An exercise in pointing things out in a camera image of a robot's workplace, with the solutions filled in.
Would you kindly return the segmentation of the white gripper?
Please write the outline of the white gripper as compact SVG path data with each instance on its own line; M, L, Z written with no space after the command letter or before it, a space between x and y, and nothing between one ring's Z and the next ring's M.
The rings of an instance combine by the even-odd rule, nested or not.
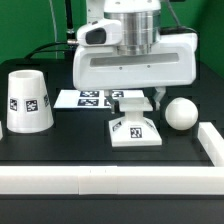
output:
M189 85L196 78L197 35L163 35L146 55L120 56L114 46L79 46L73 62L73 84L81 91L104 90L111 113L116 113L114 89L156 87L155 110L166 88Z

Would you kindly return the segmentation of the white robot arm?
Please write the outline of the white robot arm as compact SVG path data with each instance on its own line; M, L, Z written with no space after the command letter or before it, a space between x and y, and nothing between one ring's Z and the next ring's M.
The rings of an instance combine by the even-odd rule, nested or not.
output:
M80 27L73 84L81 91L153 87L154 108L168 86L196 78L197 34L164 34L160 0L105 0L103 17Z

